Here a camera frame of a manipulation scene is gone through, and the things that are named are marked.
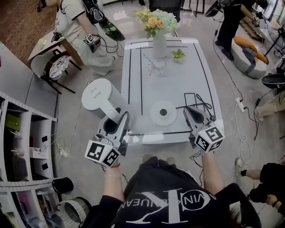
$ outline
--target white vase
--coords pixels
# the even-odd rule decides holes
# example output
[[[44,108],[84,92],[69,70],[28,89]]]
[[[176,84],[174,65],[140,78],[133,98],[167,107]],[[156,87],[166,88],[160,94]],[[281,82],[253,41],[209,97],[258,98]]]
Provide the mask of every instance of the white vase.
[[[166,37],[163,33],[156,33],[153,38],[153,55],[155,58],[164,58],[167,54],[166,52]]]

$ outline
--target brown rug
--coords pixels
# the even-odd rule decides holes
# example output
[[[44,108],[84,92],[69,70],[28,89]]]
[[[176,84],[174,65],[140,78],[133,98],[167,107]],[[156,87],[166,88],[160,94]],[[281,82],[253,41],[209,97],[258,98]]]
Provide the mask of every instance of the brown rug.
[[[38,40],[54,29],[56,8],[37,12],[39,0],[1,0],[0,41],[23,63]]]

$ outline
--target gray floor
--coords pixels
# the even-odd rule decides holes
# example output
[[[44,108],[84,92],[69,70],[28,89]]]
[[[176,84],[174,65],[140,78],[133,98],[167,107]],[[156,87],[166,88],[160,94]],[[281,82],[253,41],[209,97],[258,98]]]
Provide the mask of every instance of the gray floor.
[[[132,39],[146,37],[143,26],[134,18],[127,17],[139,9],[140,6],[137,1],[134,1],[133,4],[129,1],[125,2],[124,5],[117,3],[106,6],[104,11],[111,21],[115,21],[116,25],[125,34],[126,39]],[[253,188],[252,180],[248,178],[237,179],[235,176],[234,161],[238,155],[240,140],[236,131],[234,111],[235,97],[230,87],[231,81],[213,49],[213,37],[218,27],[218,22],[215,22],[212,18],[206,18],[203,15],[198,15],[197,18],[195,18],[191,12],[183,12],[181,18],[181,22],[177,28],[179,37],[194,37],[198,39],[214,79],[223,116],[228,110],[224,117],[226,139],[216,154],[216,160],[220,167],[222,178],[225,184],[232,182],[240,183],[241,188],[248,194]],[[249,39],[249,36],[241,27],[239,27],[237,35]],[[113,46],[113,44],[113,42],[108,42],[109,46]],[[262,46],[262,44],[258,42],[256,45],[257,47]],[[265,46],[261,48],[261,50],[265,51],[266,45],[265,43]],[[219,48],[216,47],[216,50],[242,92],[244,96],[243,103],[250,108],[252,116],[255,101],[258,97],[268,92],[269,89],[263,86],[259,80],[253,80],[242,74],[232,62],[224,58]],[[275,58],[269,57],[269,59],[269,66],[277,61]],[[106,76],[119,91],[121,90],[122,63],[123,59],[120,58],[117,62],[116,69]],[[84,152],[88,140],[96,133],[100,120],[93,113],[85,110],[81,106],[81,95],[87,83],[97,78],[98,77],[94,76],[88,68],[84,68],[81,72],[75,68],[70,68],[69,74],[64,78],[64,84],[75,90],[76,94],[63,91],[63,94],[59,96],[57,128],[59,134],[57,135],[57,143],[59,143],[61,147],[64,147],[67,153],[71,151],[71,156],[68,158],[57,156],[55,162],[57,176],[68,176],[74,183],[74,190],[70,194],[64,195],[63,199],[81,196],[89,200],[92,205],[98,203],[102,196],[104,173],[101,167],[84,158]],[[261,104],[272,96],[273,94],[269,94],[261,101]],[[244,112],[242,114],[239,110],[236,113],[240,134],[247,135],[247,143],[251,148],[249,161],[251,168],[261,169],[265,163],[278,162],[279,158],[284,154],[284,140],[279,140],[279,137],[285,134],[285,130],[281,129],[281,125],[284,125],[284,121],[280,120],[282,113],[277,113],[265,118],[260,124],[258,137],[255,141],[253,140],[256,131],[255,124],[249,120],[248,113]],[[75,125],[72,148],[70,149],[71,136]],[[243,145],[241,150],[244,159],[248,160],[248,145]],[[187,142],[164,145],[129,146],[127,156],[120,160],[122,172],[128,179],[137,171],[144,154],[156,155],[161,159],[172,156],[176,159],[178,165],[190,170],[197,179],[199,178],[201,170],[189,159],[191,155],[191,145]],[[257,211],[260,211],[264,206],[264,204],[255,203],[253,205]],[[260,218],[264,228],[271,228],[275,226],[281,216],[275,209],[265,205],[264,209],[260,212]]]

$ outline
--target black bag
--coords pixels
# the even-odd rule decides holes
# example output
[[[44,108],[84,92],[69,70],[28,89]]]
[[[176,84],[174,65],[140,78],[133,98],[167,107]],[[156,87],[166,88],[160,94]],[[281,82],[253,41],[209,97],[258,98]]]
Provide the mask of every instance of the black bag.
[[[103,10],[97,4],[97,0],[82,0],[86,15],[92,24],[97,24],[105,20]]]

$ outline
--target sneaker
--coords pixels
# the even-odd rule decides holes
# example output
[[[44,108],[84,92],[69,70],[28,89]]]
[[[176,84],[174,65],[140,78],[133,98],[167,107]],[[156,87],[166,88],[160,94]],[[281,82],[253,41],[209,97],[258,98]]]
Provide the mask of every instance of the sneaker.
[[[232,55],[232,53],[229,51],[226,51],[225,49],[222,49],[222,53],[230,60],[230,61],[234,61],[234,57]]]
[[[237,176],[242,176],[240,174],[240,172],[243,171],[244,169],[243,169],[243,163],[242,163],[241,159],[240,158],[236,158],[235,164],[236,164],[236,175]]]
[[[142,163],[145,163],[147,160],[149,160],[151,157],[153,157],[152,155],[150,154],[146,154],[142,157]]]
[[[166,159],[166,162],[168,163],[168,165],[175,165],[176,164],[176,161],[173,157]]]
[[[215,41],[215,45],[217,45],[217,46],[223,46],[222,43],[221,43],[220,41],[218,41],[218,40]]]

